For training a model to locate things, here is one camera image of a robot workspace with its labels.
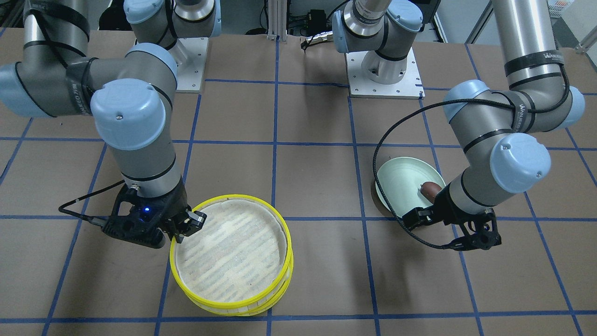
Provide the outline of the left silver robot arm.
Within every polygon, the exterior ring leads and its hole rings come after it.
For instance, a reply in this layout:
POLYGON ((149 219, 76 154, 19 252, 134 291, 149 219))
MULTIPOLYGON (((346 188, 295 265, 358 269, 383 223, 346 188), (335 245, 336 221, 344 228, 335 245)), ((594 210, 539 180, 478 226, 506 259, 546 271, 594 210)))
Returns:
POLYGON ((386 204, 404 228, 495 223, 494 206, 531 189, 549 172, 550 155, 533 136, 569 127, 585 99, 571 86, 556 46, 545 0, 494 0, 509 89, 492 91, 479 79, 450 89, 442 104, 469 167, 427 208, 408 212, 386 204))

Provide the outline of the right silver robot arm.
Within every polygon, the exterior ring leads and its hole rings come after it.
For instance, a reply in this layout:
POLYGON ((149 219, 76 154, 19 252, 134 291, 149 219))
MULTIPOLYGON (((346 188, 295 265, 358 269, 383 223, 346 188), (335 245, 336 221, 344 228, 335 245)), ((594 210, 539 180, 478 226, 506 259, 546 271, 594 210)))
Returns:
POLYGON ((123 9, 137 44, 121 59, 87 55, 91 30, 85 0, 26 0, 24 59, 1 67, 1 101, 28 117, 93 117, 117 161, 122 181, 111 214, 92 217, 58 209, 104 234, 160 248, 203 228, 207 216, 187 203, 170 120, 178 85, 181 38, 221 33, 218 0, 126 0, 123 9))

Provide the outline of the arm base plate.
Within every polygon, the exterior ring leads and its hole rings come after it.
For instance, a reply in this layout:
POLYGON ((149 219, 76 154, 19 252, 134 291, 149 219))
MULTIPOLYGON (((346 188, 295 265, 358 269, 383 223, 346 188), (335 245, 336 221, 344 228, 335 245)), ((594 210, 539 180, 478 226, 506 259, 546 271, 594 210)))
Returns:
POLYGON ((170 50, 177 62, 178 93, 200 93, 208 55, 209 38, 181 38, 170 50))
POLYGON ((408 98, 426 96, 413 49, 399 61, 382 59, 374 51, 346 53, 350 96, 408 98))

